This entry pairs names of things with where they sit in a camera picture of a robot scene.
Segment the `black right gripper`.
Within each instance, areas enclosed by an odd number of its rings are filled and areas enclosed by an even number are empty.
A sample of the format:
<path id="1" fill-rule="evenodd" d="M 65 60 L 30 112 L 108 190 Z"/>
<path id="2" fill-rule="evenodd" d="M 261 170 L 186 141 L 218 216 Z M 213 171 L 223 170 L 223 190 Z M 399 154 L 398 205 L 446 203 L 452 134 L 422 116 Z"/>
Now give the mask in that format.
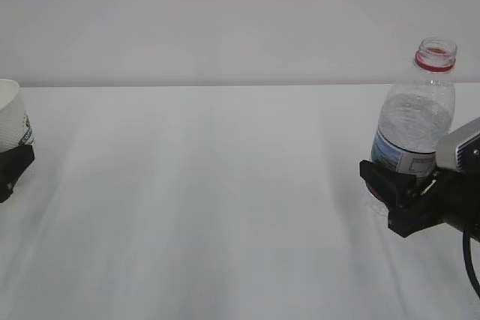
<path id="1" fill-rule="evenodd" d="M 436 169 L 416 188 L 414 175 L 368 160 L 360 162 L 359 174 L 389 210 L 388 228 L 402 238 L 443 223 L 479 237 L 479 175 Z"/>

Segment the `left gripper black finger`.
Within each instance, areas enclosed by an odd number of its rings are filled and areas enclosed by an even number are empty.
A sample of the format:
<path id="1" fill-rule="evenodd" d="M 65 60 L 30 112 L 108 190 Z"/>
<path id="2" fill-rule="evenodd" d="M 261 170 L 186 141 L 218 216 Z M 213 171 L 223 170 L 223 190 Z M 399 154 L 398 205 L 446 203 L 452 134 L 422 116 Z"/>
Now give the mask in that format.
<path id="1" fill-rule="evenodd" d="M 1 203 L 11 197 L 19 178 L 34 160 L 35 153 L 32 145 L 19 145 L 1 153 Z"/>

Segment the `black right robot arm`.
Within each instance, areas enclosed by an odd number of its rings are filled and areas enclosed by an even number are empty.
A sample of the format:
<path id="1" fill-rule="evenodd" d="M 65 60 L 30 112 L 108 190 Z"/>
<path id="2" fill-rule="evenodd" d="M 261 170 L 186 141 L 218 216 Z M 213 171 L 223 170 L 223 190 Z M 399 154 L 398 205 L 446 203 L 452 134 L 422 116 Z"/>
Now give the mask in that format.
<path id="1" fill-rule="evenodd" d="M 363 160 L 359 174 L 388 211 L 388 228 L 402 238 L 439 224 L 462 232 L 469 226 L 479 240 L 479 176 L 436 167 L 418 182 L 414 175 L 393 172 Z"/>

